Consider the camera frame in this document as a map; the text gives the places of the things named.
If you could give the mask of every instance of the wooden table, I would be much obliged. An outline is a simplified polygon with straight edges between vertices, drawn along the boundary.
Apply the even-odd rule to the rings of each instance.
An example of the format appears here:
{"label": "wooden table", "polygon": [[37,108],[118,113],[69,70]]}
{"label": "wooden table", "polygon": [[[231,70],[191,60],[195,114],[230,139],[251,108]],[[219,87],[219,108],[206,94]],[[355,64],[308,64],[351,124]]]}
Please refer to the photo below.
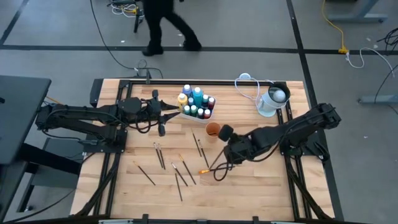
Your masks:
{"label": "wooden table", "polygon": [[[105,79],[99,96],[98,107],[112,105],[118,90],[118,79]],[[290,104],[293,117],[308,111],[307,97],[302,82],[287,82],[291,92]],[[262,126],[275,126],[277,117],[265,118],[258,114],[254,102],[235,90],[233,85],[203,85],[205,93],[217,99],[213,121],[231,125],[236,133],[245,134]],[[181,85],[134,85],[132,96],[149,99],[152,90],[159,91],[159,99],[176,104]],[[242,92],[256,95],[256,86],[242,86]],[[129,130],[126,151],[121,156],[113,200],[112,218],[141,218],[148,213],[156,219],[184,220],[293,220],[289,187],[284,158],[275,152],[264,162],[245,161],[241,166],[228,172],[225,180],[217,182],[213,173],[199,175],[206,169],[206,163],[199,156],[192,131],[200,139],[209,163],[213,162],[225,142],[209,143],[205,138],[205,125],[175,117],[166,125],[166,135],[159,137],[157,127],[147,134]],[[166,170],[160,167],[153,143],[160,143]],[[197,185],[194,185],[182,162],[185,159]],[[104,155],[97,153],[88,159],[81,169],[71,213],[79,211],[98,186]],[[136,161],[156,183],[152,185],[144,174],[133,164]],[[183,201],[178,196],[173,162],[189,184],[180,180]],[[302,157],[303,170],[308,191],[328,215],[333,217],[330,194],[326,184],[321,161],[314,156]],[[303,203],[296,188],[301,217],[304,217]]]}

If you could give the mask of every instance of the orange cup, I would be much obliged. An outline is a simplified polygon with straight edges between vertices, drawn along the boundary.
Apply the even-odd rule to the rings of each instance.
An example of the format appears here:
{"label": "orange cup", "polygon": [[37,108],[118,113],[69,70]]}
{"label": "orange cup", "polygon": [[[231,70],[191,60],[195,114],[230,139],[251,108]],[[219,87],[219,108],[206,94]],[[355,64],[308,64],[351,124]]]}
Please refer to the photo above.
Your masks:
{"label": "orange cup", "polygon": [[218,133],[220,133],[221,126],[216,122],[210,122],[206,125],[206,140],[208,142],[217,142]]}

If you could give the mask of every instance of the paint bottle holder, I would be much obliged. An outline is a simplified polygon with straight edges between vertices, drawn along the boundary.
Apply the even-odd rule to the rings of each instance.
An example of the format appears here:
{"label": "paint bottle holder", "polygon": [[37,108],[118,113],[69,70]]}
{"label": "paint bottle holder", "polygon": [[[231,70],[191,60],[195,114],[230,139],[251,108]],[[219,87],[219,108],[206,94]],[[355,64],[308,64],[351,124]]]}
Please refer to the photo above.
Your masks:
{"label": "paint bottle holder", "polygon": [[213,117],[213,112],[214,112],[214,110],[215,110],[215,108],[216,108],[216,104],[217,104],[217,99],[216,99],[214,96],[210,96],[210,95],[209,95],[209,98],[211,98],[211,97],[214,98],[214,107],[213,107],[213,109],[211,110],[211,114],[210,114],[210,117],[209,117],[208,119],[200,119],[200,118],[197,118],[197,117],[193,117],[193,116],[184,114],[184,112],[183,112],[182,110],[178,110],[179,112],[181,112],[181,113],[179,114],[179,116],[180,116],[181,118],[190,119],[190,120],[192,120],[192,121],[196,121],[196,122],[199,122],[199,123],[202,123],[202,124],[207,124],[207,123],[209,123],[210,120],[211,120],[212,117]]}

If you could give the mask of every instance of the orange brush tip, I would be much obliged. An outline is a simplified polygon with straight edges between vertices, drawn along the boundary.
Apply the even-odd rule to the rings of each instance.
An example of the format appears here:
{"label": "orange brush tip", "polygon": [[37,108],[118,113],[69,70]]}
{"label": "orange brush tip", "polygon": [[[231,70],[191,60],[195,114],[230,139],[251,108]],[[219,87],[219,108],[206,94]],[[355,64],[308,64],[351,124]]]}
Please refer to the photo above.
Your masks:
{"label": "orange brush tip", "polygon": [[206,174],[207,172],[210,172],[210,170],[201,170],[199,171],[199,174]]}

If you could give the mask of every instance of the paint bottle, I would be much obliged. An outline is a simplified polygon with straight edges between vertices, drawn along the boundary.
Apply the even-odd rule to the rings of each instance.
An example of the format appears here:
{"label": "paint bottle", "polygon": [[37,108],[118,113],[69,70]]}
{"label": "paint bottle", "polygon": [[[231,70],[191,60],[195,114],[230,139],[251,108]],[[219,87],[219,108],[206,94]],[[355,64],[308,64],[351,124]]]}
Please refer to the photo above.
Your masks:
{"label": "paint bottle", "polygon": [[198,108],[195,105],[191,106],[191,116],[196,117],[198,112]]}
{"label": "paint bottle", "polygon": [[210,118],[210,110],[205,110],[205,115],[203,116],[204,119],[209,119]]}
{"label": "paint bottle", "polygon": [[198,118],[203,119],[203,109],[202,108],[198,109]]}
{"label": "paint bottle", "polygon": [[192,94],[195,105],[197,107],[201,107],[201,99],[203,97],[203,91],[199,87],[196,87],[195,90],[192,92]]}
{"label": "paint bottle", "polygon": [[191,97],[192,96],[192,89],[190,85],[184,85],[184,87],[182,88],[182,93],[185,94],[187,97]]}
{"label": "paint bottle", "polygon": [[209,102],[209,96],[204,94],[201,101],[201,106],[207,108],[207,103]]}
{"label": "paint bottle", "polygon": [[178,96],[178,106],[180,107],[180,110],[183,110],[183,107],[186,106],[188,104],[188,97],[183,94],[180,93]]}
{"label": "paint bottle", "polygon": [[216,100],[213,97],[209,98],[209,102],[207,104],[207,107],[209,108],[209,110],[212,110],[214,108],[215,102],[216,102]]}
{"label": "paint bottle", "polygon": [[192,106],[192,105],[193,105],[193,98],[192,98],[192,97],[189,97],[189,98],[188,98],[188,105],[189,105],[189,106]]}
{"label": "paint bottle", "polygon": [[184,113],[186,115],[190,115],[191,114],[191,107],[188,106],[188,105],[184,106]]}

